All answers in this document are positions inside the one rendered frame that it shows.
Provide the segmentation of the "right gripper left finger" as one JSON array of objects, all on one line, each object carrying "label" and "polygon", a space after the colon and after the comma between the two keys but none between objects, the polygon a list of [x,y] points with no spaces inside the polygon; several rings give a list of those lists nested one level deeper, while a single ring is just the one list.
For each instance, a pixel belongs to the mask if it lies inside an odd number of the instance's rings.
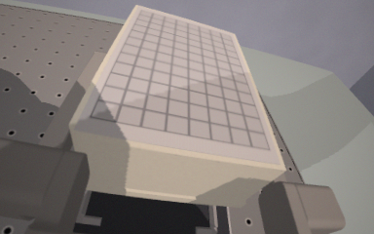
[{"label": "right gripper left finger", "polygon": [[39,144],[0,137],[0,216],[36,217],[24,234],[83,234],[73,229],[90,167],[70,150],[69,123],[106,55],[94,52]]}]

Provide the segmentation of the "grey perforated base plate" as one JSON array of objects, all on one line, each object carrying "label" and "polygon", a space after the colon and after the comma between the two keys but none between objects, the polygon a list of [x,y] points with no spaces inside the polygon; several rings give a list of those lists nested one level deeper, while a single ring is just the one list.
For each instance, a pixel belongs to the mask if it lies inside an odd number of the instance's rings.
[{"label": "grey perforated base plate", "polygon": [[[123,26],[0,4],[0,137],[39,144],[94,52],[108,53]],[[306,184],[262,97],[261,101],[286,181]],[[232,234],[265,234],[261,192],[246,199],[242,208],[229,207]]]}]

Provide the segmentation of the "beige deep-well block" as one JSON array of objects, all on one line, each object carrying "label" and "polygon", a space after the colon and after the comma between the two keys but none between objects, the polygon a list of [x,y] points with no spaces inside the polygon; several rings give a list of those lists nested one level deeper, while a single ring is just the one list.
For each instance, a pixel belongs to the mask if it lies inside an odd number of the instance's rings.
[{"label": "beige deep-well block", "polygon": [[241,208],[286,171],[236,35],[138,5],[69,130],[90,191]]}]

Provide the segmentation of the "dark grey plate nest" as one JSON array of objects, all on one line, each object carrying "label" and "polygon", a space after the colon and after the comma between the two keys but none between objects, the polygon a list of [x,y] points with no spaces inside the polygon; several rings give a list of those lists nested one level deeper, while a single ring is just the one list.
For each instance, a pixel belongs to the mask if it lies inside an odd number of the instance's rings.
[{"label": "dark grey plate nest", "polygon": [[86,190],[73,229],[85,234],[232,234],[229,207]]}]

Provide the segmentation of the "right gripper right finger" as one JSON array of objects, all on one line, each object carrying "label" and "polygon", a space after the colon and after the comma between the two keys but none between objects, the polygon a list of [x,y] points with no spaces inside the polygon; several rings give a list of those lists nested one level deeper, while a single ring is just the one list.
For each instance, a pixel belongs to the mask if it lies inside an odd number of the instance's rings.
[{"label": "right gripper right finger", "polygon": [[330,234],[346,225],[329,186],[287,182],[284,173],[262,188],[258,203],[265,234]]}]

